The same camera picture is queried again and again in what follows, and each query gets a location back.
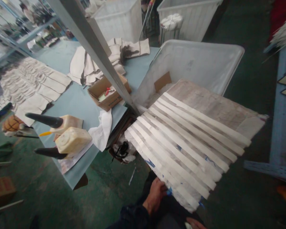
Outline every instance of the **red scissors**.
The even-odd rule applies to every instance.
[[[110,88],[108,87],[105,96],[108,95],[109,91],[110,91]]]

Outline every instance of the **cardboard piece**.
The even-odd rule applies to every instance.
[[[124,86],[126,87],[126,90],[131,93],[131,89],[129,87],[127,79],[119,74],[119,77],[121,81],[123,82]],[[97,81],[95,84],[93,84],[90,88],[88,88],[88,93],[95,102],[97,106],[102,108],[105,111],[109,111],[112,107],[114,107],[116,104],[118,104],[120,101],[122,101],[122,97],[119,95],[117,91],[115,91],[113,94],[109,95],[106,99],[99,102],[98,98],[106,92],[108,87],[111,87],[111,83],[109,80],[104,76],[99,81]]]
[[[0,207],[7,205],[16,193],[10,177],[0,177]]]
[[[172,83],[171,75],[169,72],[161,76],[155,83],[156,93],[158,93],[165,85]]]

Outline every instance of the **brown ball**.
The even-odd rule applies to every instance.
[[[14,131],[17,131],[17,130],[19,130],[19,125],[21,123],[24,123],[24,122],[20,118],[18,118],[16,115],[11,115],[3,123],[2,130],[3,130],[3,132],[7,132],[7,131],[14,132]]]

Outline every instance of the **sleeve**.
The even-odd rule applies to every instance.
[[[122,207],[117,222],[107,229],[145,229],[149,225],[149,214],[142,205]]]

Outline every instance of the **table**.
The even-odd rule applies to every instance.
[[[47,64],[49,67],[68,74],[70,71],[70,62],[77,47],[80,46],[76,41],[60,41],[51,48],[43,48],[35,53],[32,57]],[[126,78],[133,92],[135,92],[145,77],[149,65],[155,58],[159,48],[150,48],[150,55],[127,60],[125,70]],[[87,88],[73,82],[68,89],[53,102],[54,106],[48,109],[44,114],[50,116],[73,115],[84,120],[83,128],[89,130],[91,127],[99,125],[99,112],[101,109],[91,99],[87,93]],[[111,131],[117,125],[126,112],[127,108],[117,104],[112,108],[112,127]],[[49,127],[35,122],[33,127],[37,134],[49,131]],[[40,140],[46,148],[55,146],[53,135],[41,137]],[[68,185],[74,189],[80,178],[83,176],[93,159],[99,152],[94,145],[83,155],[83,157],[65,174],[64,179]],[[53,159],[56,166],[60,169],[60,164],[56,159]]]
[[[286,73],[286,48],[280,51],[277,80]],[[286,96],[281,93],[286,85],[276,85],[276,99],[269,163],[245,161],[246,169],[286,179]]]

